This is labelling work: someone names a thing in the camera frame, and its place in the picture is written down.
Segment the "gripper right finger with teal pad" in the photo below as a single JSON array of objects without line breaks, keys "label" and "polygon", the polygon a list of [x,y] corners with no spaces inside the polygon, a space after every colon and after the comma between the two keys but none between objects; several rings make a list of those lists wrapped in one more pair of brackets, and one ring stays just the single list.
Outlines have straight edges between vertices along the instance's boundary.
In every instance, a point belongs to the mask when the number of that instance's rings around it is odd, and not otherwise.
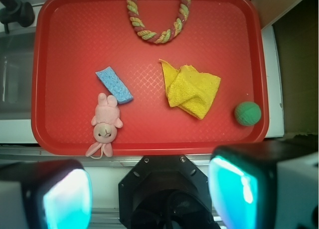
[{"label": "gripper right finger with teal pad", "polygon": [[208,166],[212,203],[229,229],[316,229],[316,142],[263,141],[217,147]]}]

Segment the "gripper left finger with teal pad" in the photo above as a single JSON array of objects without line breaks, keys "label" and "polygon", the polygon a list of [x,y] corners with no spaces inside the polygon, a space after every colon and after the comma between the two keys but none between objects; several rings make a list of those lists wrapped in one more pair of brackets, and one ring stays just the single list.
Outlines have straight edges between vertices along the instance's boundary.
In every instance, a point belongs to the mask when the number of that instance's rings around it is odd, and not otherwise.
[{"label": "gripper left finger with teal pad", "polygon": [[0,166],[2,229],[86,229],[92,204],[90,176],[77,160]]}]

